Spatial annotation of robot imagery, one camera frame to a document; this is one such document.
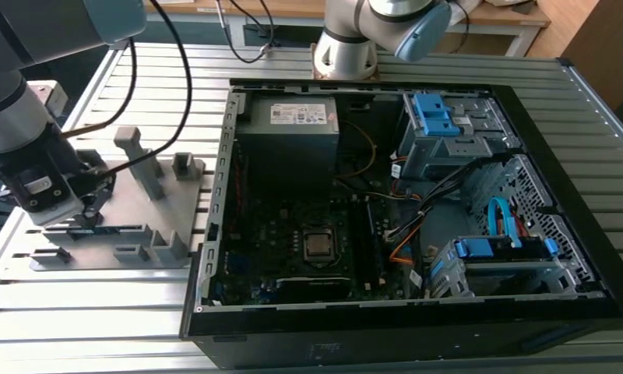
aluminum extrusion table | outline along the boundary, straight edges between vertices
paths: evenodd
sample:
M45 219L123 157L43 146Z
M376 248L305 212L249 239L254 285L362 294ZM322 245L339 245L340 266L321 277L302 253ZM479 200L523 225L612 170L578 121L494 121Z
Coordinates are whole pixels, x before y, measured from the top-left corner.
M194 243L202 241L219 126L229 78L311 79L310 52L274 50L245 65L226 47L187 45L194 103L187 127L167 154L191 152L206 164L195 215ZM255 48L242 49L253 57ZM137 125L143 147L169 139L185 98L182 62L173 44L138 44L139 78L134 100L117 125ZM106 119L130 82L127 51L109 51L65 129ZM598 222L623 258L623 125L574 68L555 60L432 55L411 65L379 56L380 79L491 83L514 87L547 143L562 161ZM121 159L115 126L74 141ZM0 373L199 372L217 368L191 342L177 339L187 270L82 270L34 272L31 247L18 240L26 217L10 215L0 234ZM623 372L623 330L595 333L534 356L334 367L360 372L470 367L492 373Z

robotic arm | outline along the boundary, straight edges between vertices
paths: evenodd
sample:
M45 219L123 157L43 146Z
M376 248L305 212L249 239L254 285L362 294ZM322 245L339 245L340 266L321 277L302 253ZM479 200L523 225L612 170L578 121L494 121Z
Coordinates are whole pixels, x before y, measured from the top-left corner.
M328 79L367 78L375 43L416 61L450 17L446 0L327 0L317 70ZM113 44L143 28L142 0L0 0L0 200L39 226L70 217L82 226L97 224L101 192L110 192L114 177L99 176L106 166L98 155L71 148L18 69Z
M101 160L82 159L18 71L139 33L141 0L0 0L0 200L35 224L83 212L110 180Z
M446 0L327 0L314 68L328 79L366 79L375 72L375 44L414 62L450 24Z

gray base plate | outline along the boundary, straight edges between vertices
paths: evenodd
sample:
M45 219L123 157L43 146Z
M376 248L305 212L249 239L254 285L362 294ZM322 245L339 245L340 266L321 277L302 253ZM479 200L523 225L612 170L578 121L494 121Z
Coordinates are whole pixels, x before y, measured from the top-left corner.
M107 161L106 163L109 167L113 167L119 162ZM171 232L174 231L187 252L202 178L191 181L178 181L173 174L170 161L159 162L159 164L163 176L158 181L162 184L165 197L157 201L150 201L131 173L122 171L117 175L111 198L101 208L103 221L97 227L147 226L151 232L158 231L167 244L170 244ZM198 175L201 177L205 167L202 161L195 160L195 166L199 169ZM54 226L54 228L74 226L74 224L62 224ZM33 235L38 237L31 238L33 242L49 243L47 245L35 246L34 250L61 247L71 256L71 259L66 263L62 261L54 263L53 261L42 265L31 260L30 269L37 271L162 269L178 268L187 264L186 256L178 256L177 259L167 261L159 259L150 245L151 235L147 235L146 238L145 235L141 235L138 240L133 239L138 235L89 235L74 241L66 234L57 234L61 236L59 240L53 240L54 243L41 238L43 237L41 231L25 234L25 239ZM142 245L142 249L149 255L149 260L143 262L118 261L114 257L117 245Z

sticker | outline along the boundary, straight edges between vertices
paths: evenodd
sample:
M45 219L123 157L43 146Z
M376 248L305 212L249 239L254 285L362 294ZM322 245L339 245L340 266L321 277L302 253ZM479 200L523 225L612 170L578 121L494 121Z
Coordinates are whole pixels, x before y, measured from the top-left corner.
M392 171L390 172L390 175L392 175L392 178L399 179L402 176L402 167L400 165L392 164Z
M418 273L415 273L415 270L411 270L411 273L408 275L408 279L411 280L412 284L415 284L415 286L418 288L422 287L422 277L419 276Z
M542 21L520 21L519 24L522 26L542 26L542 27L544 27L544 22L542 22Z
M318 361L318 360L328 359L332 356L336 357L340 349L342 349L342 343L311 344L309 346L307 359L313 361Z
M427 250L424 251L424 257L434 259L438 254L438 247L434 245L427 246Z
M217 13L217 8L195 8L198 13Z
M452 117L452 122L455 125L470 125L468 117Z
M274 104L270 107L273 125L326 125L323 104Z

power cable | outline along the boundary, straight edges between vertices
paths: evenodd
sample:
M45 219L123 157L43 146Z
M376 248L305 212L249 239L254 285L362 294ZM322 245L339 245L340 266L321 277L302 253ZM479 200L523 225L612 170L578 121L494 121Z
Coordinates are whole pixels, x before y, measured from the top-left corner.
M366 133L366 131L360 128L360 126L355 125L352 122L350 121L340 121L340 122L344 122L347 123L350 126L352 126L352 128L360 133L360 135L364 137L364 140L367 141L367 143L370 144L370 150L371 150L371 156L370 156L370 161L368 163L366 164L366 166L360 169L360 170L356 170L354 172L350 172L350 173L346 173L346 174L340 174L340 175L335 175L334 177L335 178L351 178L351 177L356 177L358 175L360 175L364 171L370 170L371 166L374 165L374 162L375 162L375 143L374 143L374 140L371 139L370 135Z
M495 153L491 157L483 157L472 160L462 167L455 169L427 192L422 201L418 204L418 210L410 220L399 226L392 232L388 233L388 237L394 237L399 232L406 231L416 222L427 215L428 210L432 208L434 202L438 201L443 196L455 191L474 170L478 170L487 164L504 162L512 157L511 152Z
M251 16L251 14L238 5L234 0L229 0L233 6L238 9L242 14L249 17L249 19L257 24L257 27L265 33L266 29L263 25L258 22L258 20ZM223 6L221 5L221 0L214 0L217 5L217 14L219 16L219 24L221 30L223 31L223 36L226 38L226 44L229 45L230 51L233 52L235 58L242 61L245 64L253 64L255 61L261 60L261 58L266 55L267 51L270 50L271 45L274 44L274 20L271 19L270 9L267 8L266 3L263 0L258 0L261 2L262 8L267 14L267 20L270 22L270 40L265 43L261 47L261 51L258 52L258 56L255 58L245 58L239 55L238 51L235 51L235 47L233 46L233 39L230 38L229 30L226 27L226 19L223 18Z
M383 193L379 193L379 192L372 192L372 191L362 191L359 189L356 189L355 187L352 187L346 180L340 179L340 178L334 178L334 181L335 183L339 184L340 187L343 187L344 189L347 189L351 193L355 193L355 194L362 194L362 195L371 195L371 196L378 196L383 199L390 199L390 200L411 200L411 201L419 201L416 198L414 197L396 197L396 196L390 196L390 195L386 195Z
M135 55L135 45L134 45L133 37L129 38L129 52L131 54L131 80L129 82L129 89L126 91L125 101L122 102L122 105L119 106L119 108L117 109L117 112L106 121L101 123L95 123L93 125L85 125L85 127L81 127L79 129L62 132L63 139L69 139L69 138L73 138L74 136L79 136L82 134L87 134L89 132L94 132L97 130L105 129L109 125L111 125L117 121L117 119L125 113L126 107L129 106L131 102L131 98L134 97L135 79L138 78L138 57Z
M182 67L185 69L185 78L186 78L185 79L185 81L186 81L185 110L182 112L182 118L181 118L181 121L179 121L179 125L177 126L177 130L175 130L170 140L166 141L166 143L159 148L157 148L155 150L153 150L151 152L145 154L143 156L135 158L134 160L131 160L129 162L125 162L122 165L115 166L109 171L102 173L99 175L99 178L103 178L103 179L114 177L115 174L119 171L123 171L123 170L129 169L135 164L138 164L138 163L143 162L145 160L153 158L161 152L163 152L170 147L170 145L174 144L174 142L177 141L177 138L179 138L179 134L182 134L182 130L185 129L185 125L186 125L186 120L189 119L189 114L191 112L191 100L193 100L191 67L189 66L189 58L186 57L186 51L185 51L185 46L182 44L182 39L179 38L179 34L177 33L175 26L173 25L171 20L167 17L166 11L163 11L162 6L158 4L158 1L157 0L149 0L149 1L153 3L153 7L157 9L158 15L162 17L163 22L166 23L167 29L170 30L170 33L173 35L173 39L175 40L177 49L179 50L179 56L181 56L181 59L182 59Z

